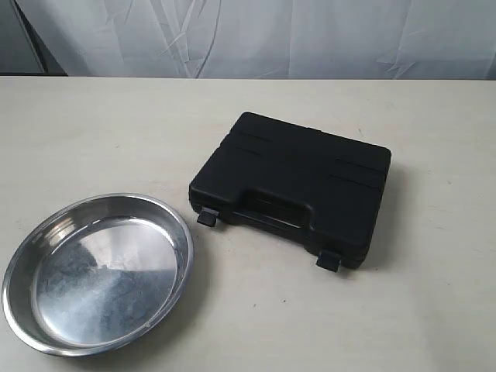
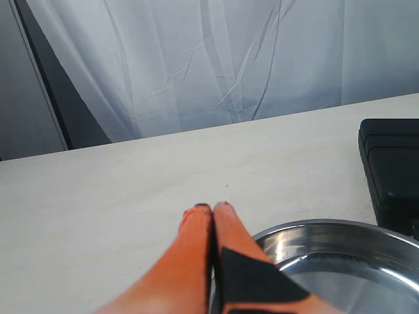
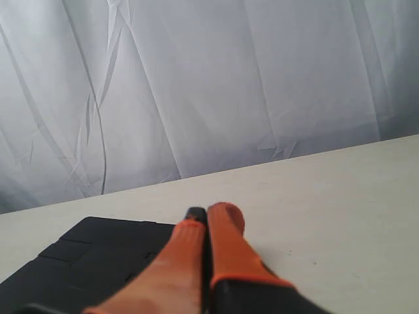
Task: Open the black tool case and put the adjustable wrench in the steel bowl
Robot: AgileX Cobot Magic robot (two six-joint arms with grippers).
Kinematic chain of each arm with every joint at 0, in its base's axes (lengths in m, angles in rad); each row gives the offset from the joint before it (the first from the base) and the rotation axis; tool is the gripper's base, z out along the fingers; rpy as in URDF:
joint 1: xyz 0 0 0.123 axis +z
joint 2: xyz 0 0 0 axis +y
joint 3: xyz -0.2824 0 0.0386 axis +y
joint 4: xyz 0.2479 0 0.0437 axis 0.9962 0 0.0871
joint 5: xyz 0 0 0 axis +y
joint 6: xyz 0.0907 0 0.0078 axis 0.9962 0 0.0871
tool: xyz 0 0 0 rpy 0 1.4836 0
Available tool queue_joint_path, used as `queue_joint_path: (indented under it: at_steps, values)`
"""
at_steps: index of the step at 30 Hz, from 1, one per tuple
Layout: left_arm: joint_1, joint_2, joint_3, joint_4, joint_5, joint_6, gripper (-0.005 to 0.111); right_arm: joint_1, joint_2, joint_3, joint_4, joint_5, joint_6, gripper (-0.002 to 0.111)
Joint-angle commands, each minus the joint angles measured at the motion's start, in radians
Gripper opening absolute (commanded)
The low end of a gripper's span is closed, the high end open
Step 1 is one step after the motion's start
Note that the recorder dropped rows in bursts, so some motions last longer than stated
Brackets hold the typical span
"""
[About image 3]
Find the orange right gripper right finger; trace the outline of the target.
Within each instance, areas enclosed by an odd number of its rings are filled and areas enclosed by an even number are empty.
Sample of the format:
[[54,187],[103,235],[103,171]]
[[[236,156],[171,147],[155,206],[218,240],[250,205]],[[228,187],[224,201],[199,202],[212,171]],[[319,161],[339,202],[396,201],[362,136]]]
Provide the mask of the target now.
[[211,313],[327,313],[278,277],[244,238],[241,210],[226,202],[207,211],[213,277]]

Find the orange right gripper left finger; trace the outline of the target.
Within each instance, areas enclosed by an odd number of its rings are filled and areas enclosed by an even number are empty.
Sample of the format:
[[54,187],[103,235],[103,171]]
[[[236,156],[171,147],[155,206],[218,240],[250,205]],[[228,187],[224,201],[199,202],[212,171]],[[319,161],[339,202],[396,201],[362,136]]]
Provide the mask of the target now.
[[201,313],[206,211],[191,207],[156,258],[124,288],[84,313]]

